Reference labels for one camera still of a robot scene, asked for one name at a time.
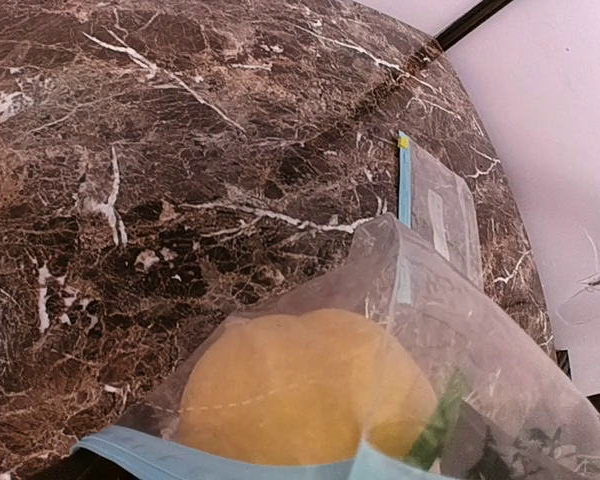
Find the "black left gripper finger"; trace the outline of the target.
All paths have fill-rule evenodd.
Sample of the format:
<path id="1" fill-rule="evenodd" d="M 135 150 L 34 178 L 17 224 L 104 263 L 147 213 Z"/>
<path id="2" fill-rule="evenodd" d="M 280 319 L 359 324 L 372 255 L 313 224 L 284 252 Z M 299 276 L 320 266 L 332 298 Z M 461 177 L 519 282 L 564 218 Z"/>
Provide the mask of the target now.
<path id="1" fill-rule="evenodd" d="M 440 460 L 443 476 L 455 479 L 513 479 L 513 437 L 466 402 Z"/>

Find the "clear zip bag blue zipper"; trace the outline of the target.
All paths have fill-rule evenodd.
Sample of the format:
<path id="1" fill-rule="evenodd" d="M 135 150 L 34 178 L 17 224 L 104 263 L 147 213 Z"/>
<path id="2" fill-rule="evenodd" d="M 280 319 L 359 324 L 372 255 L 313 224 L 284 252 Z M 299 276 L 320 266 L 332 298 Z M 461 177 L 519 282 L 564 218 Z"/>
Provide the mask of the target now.
<path id="1" fill-rule="evenodd" d="M 353 457 L 272 466 L 219 457 L 175 438 L 181 400 L 205 351 L 234 323 L 338 309 L 382 325 L 415 361 L 437 403 L 410 452 L 362 438 Z M 163 384 L 116 424 L 81 439 L 134 479 L 455 479 L 440 460 L 463 402 L 513 437 L 513 479 L 600 479 L 600 415 L 537 344 L 414 231 L 384 215 L 359 227 L 346 262 L 229 315 Z"/>

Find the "yellow orange toy peach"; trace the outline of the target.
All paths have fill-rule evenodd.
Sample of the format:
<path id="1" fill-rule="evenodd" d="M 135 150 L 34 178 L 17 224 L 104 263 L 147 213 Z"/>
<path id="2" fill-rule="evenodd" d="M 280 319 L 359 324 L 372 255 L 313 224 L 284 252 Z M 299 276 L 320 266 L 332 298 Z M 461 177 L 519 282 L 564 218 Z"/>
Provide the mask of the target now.
<path id="1" fill-rule="evenodd" d="M 345 310 L 229 325 L 185 386 L 177 442 L 272 466 L 350 459 L 362 438 L 408 454 L 437 403 L 385 328 Z"/>

